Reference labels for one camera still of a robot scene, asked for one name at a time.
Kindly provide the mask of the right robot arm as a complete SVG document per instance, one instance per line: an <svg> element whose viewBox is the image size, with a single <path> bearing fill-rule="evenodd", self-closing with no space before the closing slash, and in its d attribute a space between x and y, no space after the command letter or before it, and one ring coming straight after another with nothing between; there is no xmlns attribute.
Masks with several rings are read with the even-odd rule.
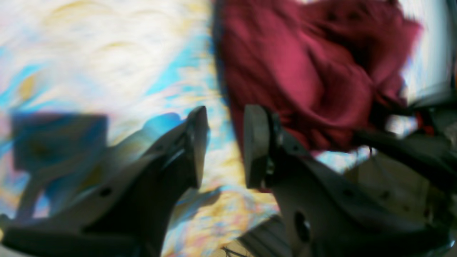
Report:
<svg viewBox="0 0 457 257"><path fill-rule="evenodd" d="M391 133L358 130L355 141L376 148L394 160L400 161L428 179L442 191L456 193L456 153L444 130L437 126L437 118L446 112L456 113L456 104L409 107L402 115L415 115L419 130L404 138Z"/></svg>

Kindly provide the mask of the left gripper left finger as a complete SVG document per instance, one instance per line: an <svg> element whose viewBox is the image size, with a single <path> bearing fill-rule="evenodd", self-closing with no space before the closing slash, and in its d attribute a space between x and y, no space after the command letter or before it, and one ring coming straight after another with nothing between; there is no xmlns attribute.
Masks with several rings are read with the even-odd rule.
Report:
<svg viewBox="0 0 457 257"><path fill-rule="evenodd" d="M12 112L13 166L29 174L1 243L36 257L158 257L181 196L201 186L204 106L159 138L107 145L101 114Z"/></svg>

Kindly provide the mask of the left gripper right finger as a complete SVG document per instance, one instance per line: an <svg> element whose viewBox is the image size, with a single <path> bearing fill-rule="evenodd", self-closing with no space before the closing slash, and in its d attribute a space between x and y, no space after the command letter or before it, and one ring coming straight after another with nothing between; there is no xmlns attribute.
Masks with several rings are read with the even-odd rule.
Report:
<svg viewBox="0 0 457 257"><path fill-rule="evenodd" d="M294 257L442 257L449 229L408 221L317 161L260 105L244 110L248 188L269 189Z"/></svg>

